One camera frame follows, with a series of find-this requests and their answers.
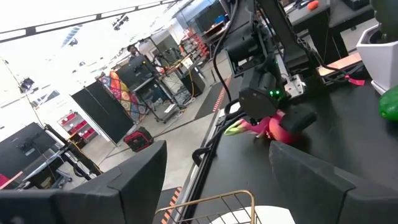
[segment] gold wire basket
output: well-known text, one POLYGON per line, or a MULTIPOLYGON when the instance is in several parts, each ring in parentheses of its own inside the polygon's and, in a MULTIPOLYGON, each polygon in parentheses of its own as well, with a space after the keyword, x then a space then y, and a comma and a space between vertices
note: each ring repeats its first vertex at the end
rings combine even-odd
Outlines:
POLYGON ((253 194, 248 190, 237 190, 234 192, 216 195, 204 199, 194 200, 192 202, 182 203, 166 208, 161 208, 155 212, 155 216, 164 212, 162 224, 262 224, 255 210, 255 201, 253 194), (244 206, 239 198, 249 197, 249 205, 244 206), (183 218, 182 210, 188 206, 208 205, 208 203, 222 203, 225 205, 222 211, 213 211, 211 214, 199 215, 193 218, 183 218))

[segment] gray floor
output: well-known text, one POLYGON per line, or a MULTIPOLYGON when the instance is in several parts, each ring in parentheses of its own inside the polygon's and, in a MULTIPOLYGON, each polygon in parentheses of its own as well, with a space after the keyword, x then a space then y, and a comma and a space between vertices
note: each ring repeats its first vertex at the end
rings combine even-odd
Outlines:
MULTIPOLYGON (((363 31, 369 27, 376 25, 377 22, 373 19, 357 26, 357 29, 346 30, 342 32, 343 39, 345 41, 348 50, 355 49, 355 46, 361 37, 363 31)), ((313 46, 310 37, 305 38, 306 41, 313 46)), ((224 52, 220 53, 217 58, 218 68, 223 78, 228 78, 231 75, 231 69, 228 61, 225 60, 226 55, 224 52)), ((211 76, 210 69, 213 66, 211 63, 206 64, 202 71, 206 78, 206 89, 204 93, 199 96, 184 113, 178 118, 171 119, 167 124, 155 122, 153 114, 149 114, 145 117, 143 122, 140 124, 145 127, 153 135, 157 135, 161 132, 171 130, 175 127, 192 121, 198 112, 201 104, 206 98, 210 90, 210 85, 214 83, 211 76)), ((155 140, 166 140, 168 159, 167 159, 167 170, 166 178, 164 181, 163 189, 169 189, 172 187, 182 186, 189 170, 192 167, 192 151, 201 146, 203 138, 205 137, 206 131, 210 125, 212 114, 191 122, 185 126, 177 128, 169 133, 163 134, 155 140)), ((120 162, 133 156, 135 153, 128 149, 125 143, 115 147, 112 143, 106 142, 101 136, 97 136, 87 146, 83 148, 86 154, 99 165, 103 171, 110 170, 112 167, 118 165, 120 162)), ((68 165, 64 165, 62 170, 73 173, 72 168, 68 165)), ((72 183, 68 184, 65 189, 74 188, 80 185, 84 180, 82 178, 74 177, 72 183)))

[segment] pink object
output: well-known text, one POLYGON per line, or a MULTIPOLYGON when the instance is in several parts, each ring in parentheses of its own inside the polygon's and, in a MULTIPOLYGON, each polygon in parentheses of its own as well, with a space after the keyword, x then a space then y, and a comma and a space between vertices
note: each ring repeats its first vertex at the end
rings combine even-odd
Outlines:
POLYGON ((359 85, 359 86, 365 85, 365 80, 356 80, 356 79, 350 78, 349 75, 346 75, 345 78, 348 78, 348 81, 354 85, 359 85))
POLYGON ((283 111, 278 110, 277 114, 271 118, 268 125, 267 135, 271 139, 281 141, 285 144, 291 144, 300 136, 298 134, 290 134, 279 125, 284 115, 285 113, 283 111))
POLYGON ((285 113, 283 111, 278 110, 275 115, 263 118, 257 125, 251 125, 244 119, 240 119, 238 122, 231 125, 225 131, 225 134, 234 135, 246 131, 252 131, 257 134, 256 138, 261 138, 267 135, 267 137, 270 139, 275 139, 286 144, 291 144, 296 141, 300 137, 300 135, 290 134, 279 125, 284 115, 285 113))

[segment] patterned fabric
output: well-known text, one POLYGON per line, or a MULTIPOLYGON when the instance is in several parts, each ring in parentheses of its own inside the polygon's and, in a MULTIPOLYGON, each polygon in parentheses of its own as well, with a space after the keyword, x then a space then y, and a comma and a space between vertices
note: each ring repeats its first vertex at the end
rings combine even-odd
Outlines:
POLYGON ((127 111, 133 121, 138 124, 145 116, 145 105, 139 104, 136 96, 129 92, 127 86, 119 79, 116 72, 111 71, 109 75, 100 78, 106 86, 119 100, 120 104, 127 111))

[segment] black tabletop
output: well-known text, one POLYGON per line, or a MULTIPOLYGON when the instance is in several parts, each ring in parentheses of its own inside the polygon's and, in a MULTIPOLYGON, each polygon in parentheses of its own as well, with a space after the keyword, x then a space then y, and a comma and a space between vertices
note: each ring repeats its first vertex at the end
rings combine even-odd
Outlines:
MULTIPOLYGON (((398 190, 398 123, 379 116, 378 99, 378 93, 367 83, 346 85, 306 101, 304 104, 318 113, 318 120, 294 146, 398 190)), ((284 207, 269 164, 269 143, 267 139, 254 140, 250 134, 223 136, 201 198, 246 189, 254 194, 256 205, 284 207)), ((195 215, 214 212, 221 206, 220 202, 199 205, 195 215)))
POLYGON ((362 16, 364 14, 366 15, 366 17, 361 19, 361 21, 356 22, 357 24, 374 17, 374 10, 371 7, 371 5, 367 5, 358 10, 352 10, 352 8, 348 7, 342 0, 331 0, 331 1, 332 1, 330 9, 331 13, 329 21, 329 27, 331 28, 350 22, 351 20, 359 16, 362 16))
POLYGON ((299 25, 300 23, 311 19, 313 16, 316 16, 317 14, 329 9, 330 1, 333 0, 319 0, 319 6, 312 11, 310 11, 307 7, 296 9, 289 14, 289 20, 293 26, 299 25))

